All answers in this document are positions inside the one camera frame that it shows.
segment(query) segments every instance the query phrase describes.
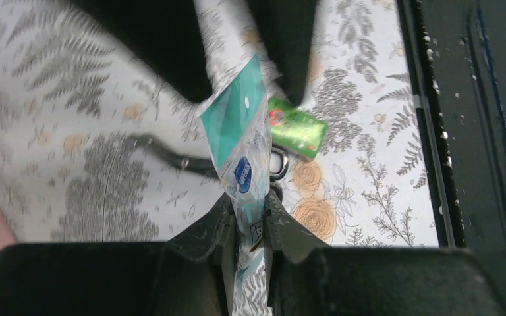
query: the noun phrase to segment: candy wrapper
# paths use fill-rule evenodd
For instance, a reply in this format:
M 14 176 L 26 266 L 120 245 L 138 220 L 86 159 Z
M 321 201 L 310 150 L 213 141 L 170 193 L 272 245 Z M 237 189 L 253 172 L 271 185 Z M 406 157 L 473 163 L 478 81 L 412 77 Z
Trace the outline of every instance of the candy wrapper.
M 254 56 L 200 115 L 218 176 L 232 199 L 244 246 L 263 234 L 272 145 L 266 89 Z

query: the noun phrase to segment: blue oval label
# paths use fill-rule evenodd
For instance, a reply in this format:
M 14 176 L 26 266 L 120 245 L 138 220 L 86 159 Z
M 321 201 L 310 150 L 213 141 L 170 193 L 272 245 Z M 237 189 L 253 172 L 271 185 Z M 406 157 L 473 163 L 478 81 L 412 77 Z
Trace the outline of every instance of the blue oval label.
M 236 177 L 237 186 L 239 188 L 240 193 L 245 193 L 249 191 L 249 187 L 251 186 L 251 164 L 247 157 L 241 157 L 239 162 L 237 163 L 236 168 L 234 169 L 234 175 Z

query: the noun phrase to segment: white tablecloth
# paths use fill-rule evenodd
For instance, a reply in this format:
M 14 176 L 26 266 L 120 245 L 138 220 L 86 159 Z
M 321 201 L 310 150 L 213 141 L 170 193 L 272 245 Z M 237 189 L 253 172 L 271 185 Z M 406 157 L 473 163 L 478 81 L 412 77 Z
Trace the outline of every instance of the white tablecloth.
M 256 51 L 278 94 L 242 1 L 196 6 L 216 88 Z M 320 1 L 301 109 L 329 130 L 316 160 L 293 158 L 281 184 L 287 210 L 330 244 L 437 246 L 407 72 L 393 0 Z M 219 184 L 121 141 L 151 132 L 208 157 L 184 103 L 65 2 L 0 0 L 0 206 L 17 238 L 166 240 L 199 219 Z M 238 315 L 268 313 L 262 268 Z

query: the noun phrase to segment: patterned fabric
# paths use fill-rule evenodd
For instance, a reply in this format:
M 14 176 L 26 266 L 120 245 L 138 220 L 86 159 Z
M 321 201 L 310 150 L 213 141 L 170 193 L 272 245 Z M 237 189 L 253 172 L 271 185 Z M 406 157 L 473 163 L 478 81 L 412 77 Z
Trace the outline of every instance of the patterned fabric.
M 216 91 L 257 53 L 281 95 L 244 3 L 196 6 Z M 436 246 L 394 1 L 321 0 L 314 31 L 301 109 L 329 129 L 315 161 L 293 158 L 285 207 L 336 246 Z M 67 2 L 0 0 L 0 206 L 20 241 L 166 240 L 199 219 L 220 185 L 123 142 L 208 157 L 195 111 Z M 263 271 L 237 315 L 269 315 Z

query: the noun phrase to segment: crumpled plastic packet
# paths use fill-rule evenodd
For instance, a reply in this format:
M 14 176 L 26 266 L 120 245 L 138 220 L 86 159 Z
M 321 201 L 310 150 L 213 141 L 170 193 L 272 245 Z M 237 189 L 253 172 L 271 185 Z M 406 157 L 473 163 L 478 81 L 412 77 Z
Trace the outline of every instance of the crumpled plastic packet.
M 232 199 L 244 246 L 259 244 L 272 146 L 266 88 L 253 56 L 200 114 L 211 158 Z

